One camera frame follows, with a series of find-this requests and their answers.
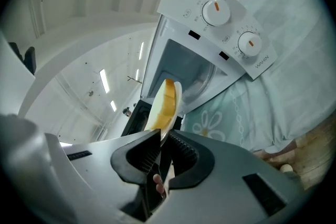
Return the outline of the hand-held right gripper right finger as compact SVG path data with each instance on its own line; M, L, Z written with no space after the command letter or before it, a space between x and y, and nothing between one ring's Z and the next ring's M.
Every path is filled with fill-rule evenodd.
M175 176L158 223L286 223L303 187L246 149L172 131Z

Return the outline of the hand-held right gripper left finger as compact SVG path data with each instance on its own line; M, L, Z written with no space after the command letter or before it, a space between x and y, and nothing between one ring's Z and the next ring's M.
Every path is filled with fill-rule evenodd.
M155 189L160 136L151 131L62 147L45 135L78 223L144 223L161 203Z

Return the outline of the person's right hand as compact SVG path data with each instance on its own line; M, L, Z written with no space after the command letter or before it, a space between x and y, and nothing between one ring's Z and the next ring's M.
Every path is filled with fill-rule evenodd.
M164 196L165 195L165 188L161 179L161 176L159 174L155 174L153 176L153 181L155 183L155 189L156 191L161 195Z

